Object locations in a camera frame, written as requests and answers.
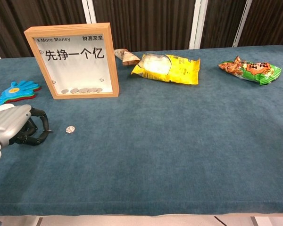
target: curtain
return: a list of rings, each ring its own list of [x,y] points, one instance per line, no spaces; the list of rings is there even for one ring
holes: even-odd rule
[[[253,0],[238,45],[283,45],[283,0]]]
[[[232,47],[246,0],[208,0],[200,48]]]
[[[80,0],[0,0],[0,56],[31,57],[31,26],[86,23]]]
[[[93,0],[97,22],[110,22],[114,48],[187,49],[195,0]]]

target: silver coin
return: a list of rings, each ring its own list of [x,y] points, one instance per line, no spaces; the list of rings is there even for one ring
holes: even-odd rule
[[[75,131],[75,127],[74,126],[68,126],[66,128],[66,133],[73,133]]]
[[[66,94],[66,93],[68,93],[68,92],[69,92],[68,89],[64,89],[64,90],[61,91],[62,94]]]
[[[79,89],[79,93],[86,93],[88,91],[88,88]]]
[[[96,92],[98,89],[97,88],[91,88],[91,89],[88,89],[88,93],[94,93]]]
[[[70,90],[71,93],[76,93],[78,91],[79,91],[79,89],[77,89],[77,88],[74,88],[74,89]]]

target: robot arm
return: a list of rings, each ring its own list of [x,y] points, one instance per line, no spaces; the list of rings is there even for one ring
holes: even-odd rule
[[[43,122],[44,131],[38,138],[31,137],[38,129],[31,116],[39,116]],[[14,142],[39,145],[50,132],[46,113],[30,105],[12,107],[0,112],[0,150]]]

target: crumpled snack package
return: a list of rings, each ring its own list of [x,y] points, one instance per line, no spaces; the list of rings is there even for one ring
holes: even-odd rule
[[[200,59],[189,60],[174,55],[144,54],[131,74],[146,79],[197,85]]]
[[[134,55],[133,53],[130,53],[125,48],[118,48],[114,50],[114,55],[120,59],[123,62],[123,65],[136,65],[140,62],[140,59]]]
[[[225,61],[218,66],[238,78],[256,81],[260,85],[266,85],[277,80],[282,70],[270,63],[242,61],[239,56],[235,58],[235,61]]]

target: green snack bag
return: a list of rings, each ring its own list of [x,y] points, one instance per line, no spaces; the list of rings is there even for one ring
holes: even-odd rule
[[[256,81],[260,85],[266,85],[277,80],[282,70],[270,63],[242,61],[238,56],[235,61],[222,62],[218,66],[238,78]]]

